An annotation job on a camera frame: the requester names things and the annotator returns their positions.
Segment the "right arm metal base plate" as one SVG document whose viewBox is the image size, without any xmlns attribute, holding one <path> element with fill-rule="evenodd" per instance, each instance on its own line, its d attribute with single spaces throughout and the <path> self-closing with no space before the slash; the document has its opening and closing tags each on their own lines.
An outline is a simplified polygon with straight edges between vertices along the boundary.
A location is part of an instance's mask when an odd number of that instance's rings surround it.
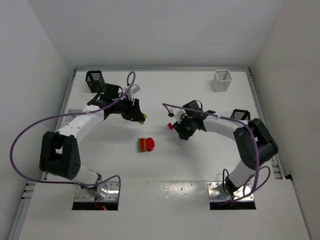
<svg viewBox="0 0 320 240">
<path fill-rule="evenodd" d="M 221 181 L 208 181 L 208 197 L 211 203 L 221 203 L 225 201 L 240 201 L 240 202 L 253 202 L 254 195 L 251 194 L 247 196 L 251 190 L 252 185 L 248 182 L 245 186 L 241 186 L 238 190 L 236 190 L 233 195 L 226 193 L 223 189 L 223 184 Z"/>
</svg>

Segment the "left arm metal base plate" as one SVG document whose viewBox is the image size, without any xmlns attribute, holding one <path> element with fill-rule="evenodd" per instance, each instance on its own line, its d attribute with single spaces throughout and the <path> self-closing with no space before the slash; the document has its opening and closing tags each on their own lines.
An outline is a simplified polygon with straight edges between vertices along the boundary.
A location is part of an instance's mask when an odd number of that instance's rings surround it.
<svg viewBox="0 0 320 240">
<path fill-rule="evenodd" d="M 119 198 L 119 181 L 107 181 L 96 187 L 77 186 L 74 193 L 75 202 L 116 202 Z"/>
</svg>

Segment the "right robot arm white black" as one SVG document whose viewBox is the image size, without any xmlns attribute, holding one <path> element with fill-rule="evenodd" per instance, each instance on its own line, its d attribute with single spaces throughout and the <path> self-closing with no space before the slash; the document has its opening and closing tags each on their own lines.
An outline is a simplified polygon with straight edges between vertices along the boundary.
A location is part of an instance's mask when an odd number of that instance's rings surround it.
<svg viewBox="0 0 320 240">
<path fill-rule="evenodd" d="M 233 194 L 253 176 L 257 169 L 278 152 L 279 147 L 265 124 L 259 118 L 239 120 L 218 117 L 214 111 L 202 111 L 196 100 L 186 103 L 183 109 L 171 109 L 176 122 L 173 128 L 182 140 L 188 140 L 197 130 L 216 133 L 234 140 L 240 156 L 235 169 L 225 178 L 224 189 Z"/>
</svg>

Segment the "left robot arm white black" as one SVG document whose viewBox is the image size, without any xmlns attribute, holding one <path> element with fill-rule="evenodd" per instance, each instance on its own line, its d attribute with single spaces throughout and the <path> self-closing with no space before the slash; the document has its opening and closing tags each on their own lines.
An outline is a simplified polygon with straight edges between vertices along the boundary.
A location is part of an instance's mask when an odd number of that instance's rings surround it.
<svg viewBox="0 0 320 240">
<path fill-rule="evenodd" d="M 137 84 L 124 88 L 123 98 L 120 86 L 106 83 L 72 121 L 55 132 L 48 131 L 42 137 L 39 168 L 85 188 L 94 189 L 101 176 L 81 163 L 79 143 L 109 115 L 121 115 L 124 120 L 143 124 L 146 120 L 141 112 L 139 99 L 134 97 L 140 87 Z"/>
</svg>

